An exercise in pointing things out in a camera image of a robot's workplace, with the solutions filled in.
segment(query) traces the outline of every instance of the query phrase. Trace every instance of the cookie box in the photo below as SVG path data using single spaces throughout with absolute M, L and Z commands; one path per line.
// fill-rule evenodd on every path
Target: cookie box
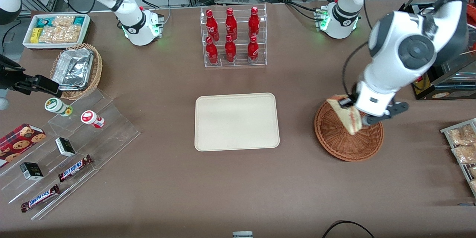
M 46 135 L 41 128 L 28 124 L 22 124 L 0 138 L 0 168 L 44 138 Z

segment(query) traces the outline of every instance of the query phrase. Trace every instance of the aluminum foil container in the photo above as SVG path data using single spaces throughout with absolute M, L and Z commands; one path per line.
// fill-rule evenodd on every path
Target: aluminum foil container
M 94 52 L 87 48 L 61 52 L 53 81 L 61 91 L 82 91 L 88 87 Z

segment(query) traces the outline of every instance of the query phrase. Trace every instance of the snack box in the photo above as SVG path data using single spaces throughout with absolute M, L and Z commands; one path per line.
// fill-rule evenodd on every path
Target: snack box
M 0 168 L 44 138 L 46 135 L 41 128 L 28 124 L 22 124 L 0 138 Z
M 50 18 L 55 16 L 76 16 L 76 17 L 84 17 L 83 24 L 81 26 L 80 36 L 76 43 L 58 43 L 58 44 L 45 44 L 45 43 L 31 43 L 30 37 L 33 29 L 36 28 L 37 22 L 39 19 L 43 18 Z M 77 13 L 56 13 L 56 14 L 42 14 L 42 15 L 34 15 L 31 18 L 30 25 L 28 26 L 28 31 L 25 34 L 25 38 L 23 39 L 23 45 L 29 49 L 59 49 L 59 48 L 69 48 L 73 45 L 79 45 L 84 43 L 84 39 L 86 38 L 86 33 L 88 31 L 88 27 L 90 24 L 90 17 L 86 14 L 77 14 Z

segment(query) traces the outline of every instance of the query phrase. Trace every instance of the small black box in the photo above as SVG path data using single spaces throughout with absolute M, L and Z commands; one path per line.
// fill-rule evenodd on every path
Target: small black box
M 56 142 L 56 147 L 58 147 L 59 153 L 67 157 L 74 156 L 75 151 L 69 140 L 67 140 L 66 138 L 60 137 L 60 138 L 57 138 L 55 142 Z
M 43 174 L 41 170 L 39 170 L 38 164 L 24 162 L 20 165 L 20 169 L 28 180 L 40 180 L 43 178 Z

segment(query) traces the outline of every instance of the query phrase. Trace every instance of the small jar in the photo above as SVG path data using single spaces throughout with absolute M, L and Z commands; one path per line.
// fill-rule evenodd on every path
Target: small jar
M 70 116 L 73 113 L 73 107 L 64 104 L 61 99 L 52 97 L 45 102 L 46 111 L 59 114 L 61 116 Z
M 104 126 L 104 118 L 101 118 L 97 113 L 93 111 L 85 111 L 81 115 L 81 121 L 87 125 L 92 125 L 95 128 L 101 128 Z

